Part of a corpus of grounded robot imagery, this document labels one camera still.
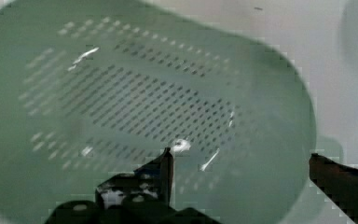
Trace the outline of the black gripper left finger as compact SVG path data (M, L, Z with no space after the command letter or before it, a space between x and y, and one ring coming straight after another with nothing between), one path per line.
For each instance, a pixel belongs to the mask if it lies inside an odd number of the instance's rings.
M95 190L95 202L103 209L120 206L130 196L147 195L152 199L170 203L173 180L173 155L165 147L155 159L130 173L116 174Z

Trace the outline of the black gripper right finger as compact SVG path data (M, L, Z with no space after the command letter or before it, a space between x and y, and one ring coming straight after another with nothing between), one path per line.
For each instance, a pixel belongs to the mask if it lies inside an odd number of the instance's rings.
M355 224L358 224L358 169L312 153L310 180Z

